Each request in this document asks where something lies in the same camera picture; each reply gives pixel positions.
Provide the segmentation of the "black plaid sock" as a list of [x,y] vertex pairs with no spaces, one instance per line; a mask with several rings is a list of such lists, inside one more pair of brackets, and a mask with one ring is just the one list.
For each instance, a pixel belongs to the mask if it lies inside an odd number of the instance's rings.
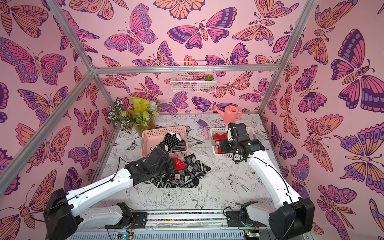
[[175,172],[177,180],[186,182],[193,178],[201,179],[211,171],[211,168],[198,160],[195,154],[188,155],[184,157],[184,159],[184,163],[186,163],[187,167]]

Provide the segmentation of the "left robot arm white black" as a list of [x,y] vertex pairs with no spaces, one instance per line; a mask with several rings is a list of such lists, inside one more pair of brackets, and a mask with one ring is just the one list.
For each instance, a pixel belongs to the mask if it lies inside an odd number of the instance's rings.
[[79,229],[130,227],[134,217],[125,203],[95,209],[92,205],[139,183],[169,175],[175,167],[169,153],[157,147],[147,157],[132,161],[115,174],[93,184],[69,192],[64,189],[54,191],[43,212],[46,239],[66,240]]

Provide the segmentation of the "black pinstripe sock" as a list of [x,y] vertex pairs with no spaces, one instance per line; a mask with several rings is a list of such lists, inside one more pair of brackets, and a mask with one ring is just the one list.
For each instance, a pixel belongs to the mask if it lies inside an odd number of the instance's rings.
[[167,133],[164,136],[163,141],[159,143],[160,147],[169,151],[171,148],[175,147],[177,144],[182,142],[182,138],[177,133]]

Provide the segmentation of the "red patterned sock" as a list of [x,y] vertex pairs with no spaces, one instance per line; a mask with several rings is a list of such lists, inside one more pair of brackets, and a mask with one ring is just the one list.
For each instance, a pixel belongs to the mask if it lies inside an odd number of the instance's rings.
[[181,161],[180,159],[173,158],[173,161],[175,163],[175,171],[180,171],[187,168],[187,164]]

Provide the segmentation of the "black white striped sock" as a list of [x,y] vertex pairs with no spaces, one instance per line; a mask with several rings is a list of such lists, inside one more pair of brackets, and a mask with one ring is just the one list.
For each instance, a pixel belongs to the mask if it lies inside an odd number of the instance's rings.
[[185,141],[181,141],[181,142],[175,144],[171,148],[171,153],[179,153],[179,152],[184,152],[186,150],[187,150],[186,142]]
[[152,179],[152,183],[159,189],[173,189],[178,187],[176,182],[170,179]]

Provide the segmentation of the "plain red sock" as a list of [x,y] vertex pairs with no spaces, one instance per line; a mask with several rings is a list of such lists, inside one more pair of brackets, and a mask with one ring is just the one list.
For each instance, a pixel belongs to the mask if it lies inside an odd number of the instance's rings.
[[221,143],[223,140],[227,140],[228,139],[228,134],[214,134],[213,135],[213,141],[214,141],[214,148],[215,148],[215,151],[218,153],[218,154],[221,154],[222,151],[221,151]]

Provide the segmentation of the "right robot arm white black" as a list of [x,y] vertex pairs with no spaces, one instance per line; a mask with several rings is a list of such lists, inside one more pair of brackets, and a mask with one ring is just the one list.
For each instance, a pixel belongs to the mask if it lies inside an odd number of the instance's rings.
[[235,164],[247,163],[256,172],[269,192],[274,209],[268,210],[248,202],[241,205],[244,223],[258,222],[268,226],[277,240],[289,240],[312,230],[315,205],[303,199],[285,180],[272,163],[265,147],[251,139],[246,125],[229,123],[227,140],[222,141],[222,152],[232,154]]

